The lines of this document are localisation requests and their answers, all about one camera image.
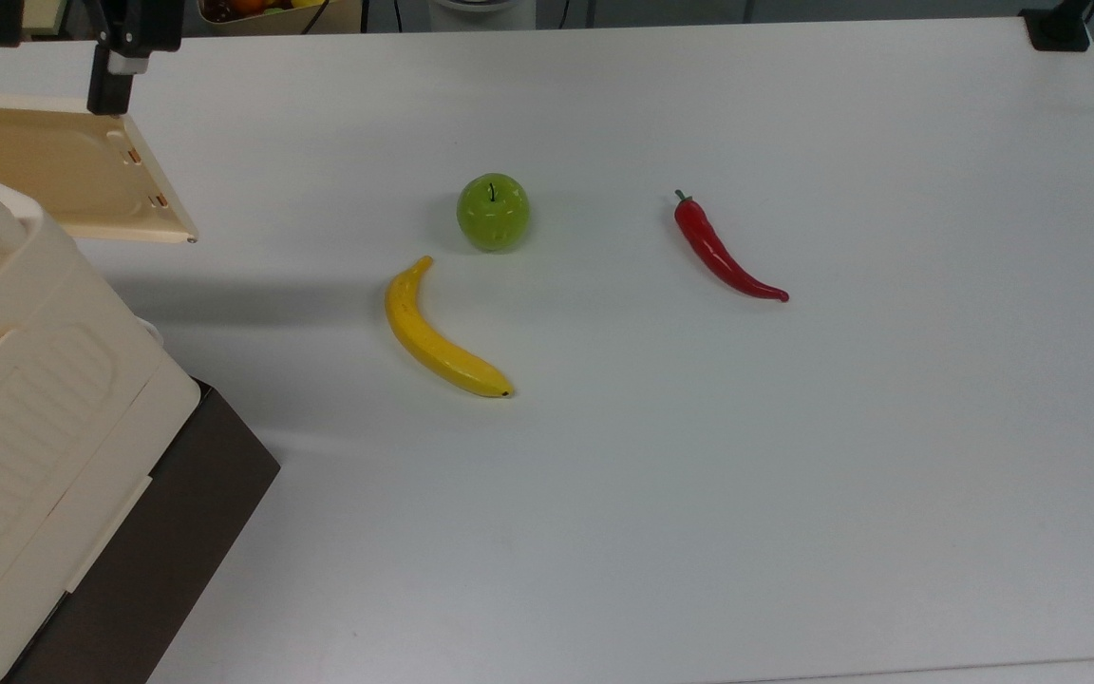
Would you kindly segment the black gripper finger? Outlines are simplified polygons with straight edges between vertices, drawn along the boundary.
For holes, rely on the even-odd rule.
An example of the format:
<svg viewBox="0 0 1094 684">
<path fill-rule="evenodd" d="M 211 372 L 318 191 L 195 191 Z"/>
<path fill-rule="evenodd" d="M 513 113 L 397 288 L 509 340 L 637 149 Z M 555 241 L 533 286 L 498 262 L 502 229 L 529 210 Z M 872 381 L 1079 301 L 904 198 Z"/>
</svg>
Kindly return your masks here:
<svg viewBox="0 0 1094 684">
<path fill-rule="evenodd" d="M 86 109 L 97 116 L 123 116 L 129 109 L 133 77 L 144 74 L 148 57 L 127 57 L 116 51 L 94 53 Z"/>
</svg>

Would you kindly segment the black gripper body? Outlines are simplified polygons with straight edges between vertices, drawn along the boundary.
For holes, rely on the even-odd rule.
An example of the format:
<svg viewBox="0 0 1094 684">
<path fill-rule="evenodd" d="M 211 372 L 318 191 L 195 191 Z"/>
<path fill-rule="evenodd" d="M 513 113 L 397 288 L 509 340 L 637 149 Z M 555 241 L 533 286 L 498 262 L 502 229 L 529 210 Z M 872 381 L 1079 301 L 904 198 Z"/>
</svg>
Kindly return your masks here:
<svg viewBox="0 0 1094 684">
<path fill-rule="evenodd" d="M 179 50 L 183 1 L 95 1 L 94 30 L 98 45 L 123 56 Z"/>
</svg>

